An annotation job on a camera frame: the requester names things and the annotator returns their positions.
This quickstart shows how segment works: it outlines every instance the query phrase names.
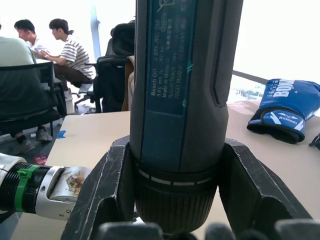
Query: dark pants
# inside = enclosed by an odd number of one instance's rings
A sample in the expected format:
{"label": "dark pants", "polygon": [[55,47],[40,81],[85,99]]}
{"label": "dark pants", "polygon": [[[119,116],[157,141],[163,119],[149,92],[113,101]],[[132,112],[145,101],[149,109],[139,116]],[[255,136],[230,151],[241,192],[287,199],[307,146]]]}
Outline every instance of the dark pants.
{"label": "dark pants", "polygon": [[80,88],[82,83],[90,84],[93,82],[93,80],[86,77],[82,72],[75,70],[69,66],[54,64],[53,69],[55,77],[62,82],[64,91],[68,90],[67,81],[77,88]]}

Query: green cable tie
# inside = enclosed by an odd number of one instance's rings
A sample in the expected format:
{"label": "green cable tie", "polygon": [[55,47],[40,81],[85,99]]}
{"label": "green cable tie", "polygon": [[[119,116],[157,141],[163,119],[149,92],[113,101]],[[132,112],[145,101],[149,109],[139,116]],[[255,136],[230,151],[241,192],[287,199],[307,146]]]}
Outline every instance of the green cable tie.
{"label": "green cable tie", "polygon": [[20,181],[18,183],[18,187],[15,191],[15,198],[14,198],[14,207],[17,212],[24,212],[22,208],[22,198],[25,192],[25,188],[27,186],[27,183],[29,179],[32,176],[32,173],[34,170],[36,170],[39,166],[38,165],[32,165],[29,168],[21,168],[17,171],[18,177],[20,178]]}

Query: striped shirt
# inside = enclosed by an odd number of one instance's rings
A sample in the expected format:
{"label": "striped shirt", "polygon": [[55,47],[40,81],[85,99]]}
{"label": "striped shirt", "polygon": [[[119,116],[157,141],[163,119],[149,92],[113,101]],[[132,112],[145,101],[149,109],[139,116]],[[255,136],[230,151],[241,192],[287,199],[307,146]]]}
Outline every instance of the striped shirt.
{"label": "striped shirt", "polygon": [[68,35],[60,57],[66,60],[70,68],[80,71],[87,78],[93,80],[96,77],[95,68],[85,65],[90,61],[89,54],[78,38]]}

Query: blue tape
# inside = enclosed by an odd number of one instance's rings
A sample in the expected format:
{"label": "blue tape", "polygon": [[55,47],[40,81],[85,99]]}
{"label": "blue tape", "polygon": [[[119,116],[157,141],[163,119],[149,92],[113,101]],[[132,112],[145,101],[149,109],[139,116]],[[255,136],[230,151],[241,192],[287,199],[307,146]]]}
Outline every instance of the blue tape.
{"label": "blue tape", "polygon": [[64,134],[66,133],[65,130],[59,131],[58,135],[56,136],[56,139],[65,139],[66,137]]}

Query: white table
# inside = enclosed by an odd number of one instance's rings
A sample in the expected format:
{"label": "white table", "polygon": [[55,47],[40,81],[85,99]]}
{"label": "white table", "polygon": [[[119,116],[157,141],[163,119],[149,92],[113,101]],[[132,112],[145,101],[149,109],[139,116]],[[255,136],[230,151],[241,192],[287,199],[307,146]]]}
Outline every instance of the white table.
{"label": "white table", "polygon": [[[258,102],[242,101],[229,105],[227,137],[246,144],[255,156],[278,174],[313,218],[320,218],[320,151],[308,143],[320,132],[320,118],[306,124],[305,140],[290,145],[268,135],[246,129],[258,108]],[[115,139],[130,132],[130,113],[69,115],[61,130],[65,138],[57,139],[47,160],[49,166],[84,166],[93,168]],[[204,229],[211,222],[228,224],[217,192],[206,223],[194,233],[203,239]],[[58,240],[65,222],[23,214],[13,240]]]}

